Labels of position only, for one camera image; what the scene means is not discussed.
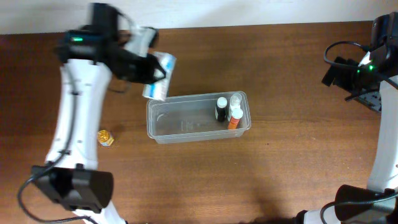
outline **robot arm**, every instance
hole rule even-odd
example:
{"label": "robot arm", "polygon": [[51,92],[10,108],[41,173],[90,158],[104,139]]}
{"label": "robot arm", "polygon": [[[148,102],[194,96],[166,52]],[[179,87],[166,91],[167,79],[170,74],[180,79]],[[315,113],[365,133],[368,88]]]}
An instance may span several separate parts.
{"label": "robot arm", "polygon": [[[31,178],[20,188],[18,200],[29,217],[42,223],[84,220],[86,223],[126,224],[111,197],[113,176],[97,171],[96,136],[103,99],[112,74],[128,82],[154,83],[165,77],[157,58],[147,51],[157,38],[150,27],[131,25],[132,37],[118,45],[118,17],[107,4],[93,4],[90,25],[65,34],[58,57],[62,92],[57,129],[45,166],[33,166]],[[53,203],[78,217],[41,220],[22,203],[22,191],[33,182]]]}
{"label": "robot arm", "polygon": [[337,85],[351,93],[347,101],[354,99],[382,114],[376,160],[367,189],[343,185],[337,192],[335,202],[325,205],[322,210],[302,211],[297,215],[296,222],[397,223],[398,13],[381,16],[373,22],[371,46],[360,63],[341,57],[330,62],[326,59],[327,50],[325,60],[332,67],[322,83]]}

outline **white bottle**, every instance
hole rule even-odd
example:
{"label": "white bottle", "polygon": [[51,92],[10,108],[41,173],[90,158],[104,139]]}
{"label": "white bottle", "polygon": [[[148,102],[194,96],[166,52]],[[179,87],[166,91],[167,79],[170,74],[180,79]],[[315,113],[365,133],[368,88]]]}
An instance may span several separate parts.
{"label": "white bottle", "polygon": [[234,109],[240,109],[241,108],[241,102],[242,102],[242,95],[239,93],[235,93],[231,96],[231,99],[229,99],[229,109],[228,109],[228,121],[231,121],[231,116],[232,116],[232,111]]}

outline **bottle cap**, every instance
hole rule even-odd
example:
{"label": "bottle cap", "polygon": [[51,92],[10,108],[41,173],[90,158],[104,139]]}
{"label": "bottle cap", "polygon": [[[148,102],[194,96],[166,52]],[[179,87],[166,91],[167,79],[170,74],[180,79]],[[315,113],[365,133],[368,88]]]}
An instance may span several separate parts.
{"label": "bottle cap", "polygon": [[235,93],[232,95],[231,97],[231,106],[238,106],[241,104],[242,101],[242,95],[240,95],[239,93]]}
{"label": "bottle cap", "polygon": [[109,132],[106,130],[98,131],[97,138],[99,142],[106,142],[110,138]]}
{"label": "bottle cap", "polygon": [[232,110],[232,117],[235,119],[241,119],[243,117],[243,110],[241,108]]}
{"label": "bottle cap", "polygon": [[219,108],[224,108],[224,107],[226,107],[226,104],[228,103],[228,101],[226,100],[226,98],[225,97],[220,97],[220,98],[218,98],[218,100],[217,100],[217,106],[219,107]]}

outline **wooden surface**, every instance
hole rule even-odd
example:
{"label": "wooden surface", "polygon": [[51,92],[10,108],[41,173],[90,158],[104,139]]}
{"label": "wooden surface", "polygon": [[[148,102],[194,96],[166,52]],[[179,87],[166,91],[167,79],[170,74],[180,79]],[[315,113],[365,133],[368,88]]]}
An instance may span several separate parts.
{"label": "wooden surface", "polygon": [[[98,146],[99,170],[112,172],[113,202],[130,223],[237,223],[319,209],[338,187],[365,187],[380,115],[321,84],[324,49],[370,41],[370,22],[161,30],[157,50],[175,55],[170,95],[244,91],[252,127],[241,138],[157,144],[146,130],[142,85],[108,92],[101,127],[116,138]],[[0,219],[33,223],[16,192],[43,164],[60,98],[61,34],[0,36]],[[330,54],[359,60],[354,47]],[[40,217],[70,216],[29,187]]]}

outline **plastic bin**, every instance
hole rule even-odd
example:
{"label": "plastic bin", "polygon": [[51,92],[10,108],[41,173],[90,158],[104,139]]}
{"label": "plastic bin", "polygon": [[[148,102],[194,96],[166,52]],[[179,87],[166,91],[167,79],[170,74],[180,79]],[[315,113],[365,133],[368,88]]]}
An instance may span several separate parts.
{"label": "plastic bin", "polygon": [[[238,127],[228,130],[227,119],[222,123],[216,120],[216,102],[222,96],[229,102],[234,93],[242,95],[244,114]],[[159,144],[235,138],[250,127],[248,99],[242,91],[175,96],[165,101],[149,100],[147,104],[148,136]]]}

